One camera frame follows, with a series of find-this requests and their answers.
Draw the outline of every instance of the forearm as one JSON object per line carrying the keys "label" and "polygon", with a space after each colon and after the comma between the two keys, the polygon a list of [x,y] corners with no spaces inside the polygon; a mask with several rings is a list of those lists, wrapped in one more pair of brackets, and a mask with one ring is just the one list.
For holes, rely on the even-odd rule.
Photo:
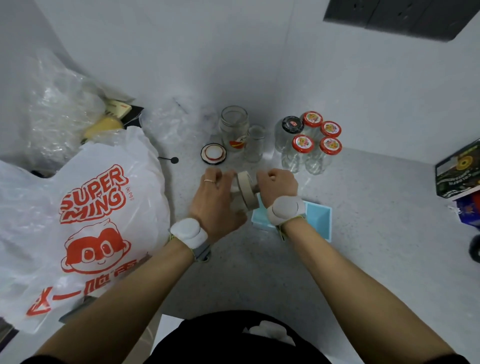
{"label": "forearm", "polygon": [[63,326],[37,354],[68,364],[122,363],[192,263],[191,250],[173,239]]}
{"label": "forearm", "polygon": [[387,288],[344,258],[301,218],[284,231],[366,363],[423,363],[453,353]]}

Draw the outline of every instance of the small glass jar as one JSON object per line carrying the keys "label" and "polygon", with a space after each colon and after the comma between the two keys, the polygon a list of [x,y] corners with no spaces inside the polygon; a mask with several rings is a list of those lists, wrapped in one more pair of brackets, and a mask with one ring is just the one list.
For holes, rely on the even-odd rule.
{"label": "small glass jar", "polygon": [[265,128],[260,125],[252,125],[248,128],[247,139],[243,156],[250,163],[260,162],[264,155]]}
{"label": "small glass jar", "polygon": [[312,150],[313,140],[309,136],[303,134],[294,136],[291,147],[285,148],[282,152],[282,167],[297,173]]}
{"label": "small glass jar", "polygon": [[303,131],[303,122],[296,116],[287,116],[275,125],[275,149],[280,153],[292,144],[293,137]]}
{"label": "small glass jar", "polygon": [[304,112],[300,118],[305,125],[303,134],[311,137],[314,141],[320,140],[320,124],[324,121],[322,115],[316,111]]}
{"label": "small glass jar", "polygon": [[317,175],[323,173],[330,163],[333,156],[342,151],[342,143],[336,138],[323,138],[318,147],[311,152],[305,162],[305,169],[308,173]]}
{"label": "small glass jar", "polygon": [[248,113],[240,106],[228,106],[222,110],[219,122],[222,143],[231,152],[240,152],[245,146],[249,127]]}
{"label": "small glass jar", "polygon": [[335,121],[324,121],[320,124],[320,133],[320,138],[338,138],[342,134],[342,128]]}

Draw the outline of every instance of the light blue plastic container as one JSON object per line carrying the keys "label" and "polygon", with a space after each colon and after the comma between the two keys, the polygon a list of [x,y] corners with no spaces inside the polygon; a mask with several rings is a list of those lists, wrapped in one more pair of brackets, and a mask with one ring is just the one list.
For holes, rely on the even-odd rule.
{"label": "light blue plastic container", "polygon": [[[257,194],[260,207],[252,213],[252,224],[265,231],[276,231],[275,226],[270,224],[267,218],[267,209],[262,204],[260,194]],[[317,233],[329,243],[332,242],[332,208],[313,202],[303,201],[307,212],[307,221],[312,225]]]}

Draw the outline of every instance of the white wrist tracker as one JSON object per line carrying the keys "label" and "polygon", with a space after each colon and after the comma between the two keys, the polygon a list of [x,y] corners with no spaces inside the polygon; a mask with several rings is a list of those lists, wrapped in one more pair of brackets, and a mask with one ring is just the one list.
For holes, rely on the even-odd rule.
{"label": "white wrist tracker", "polygon": [[170,228],[170,234],[192,250],[195,261],[206,262],[210,258],[208,235],[194,218],[185,218],[176,222]]}
{"label": "white wrist tracker", "polygon": [[298,196],[280,196],[267,209],[267,217],[274,226],[305,214],[305,203]]}

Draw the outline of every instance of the plastic bag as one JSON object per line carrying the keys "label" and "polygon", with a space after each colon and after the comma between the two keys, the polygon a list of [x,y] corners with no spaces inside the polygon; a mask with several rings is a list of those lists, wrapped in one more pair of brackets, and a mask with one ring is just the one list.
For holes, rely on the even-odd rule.
{"label": "plastic bag", "polygon": [[192,97],[176,96],[156,110],[144,110],[141,123],[156,147],[185,141],[201,144],[217,133],[218,113]]}
{"label": "plastic bag", "polygon": [[27,157],[32,168],[53,174],[78,153],[85,129],[105,112],[90,78],[66,68],[47,49],[32,71]]}
{"label": "plastic bag", "polygon": [[0,161],[0,316],[35,332],[168,239],[158,154],[142,129],[88,142],[52,178]]}

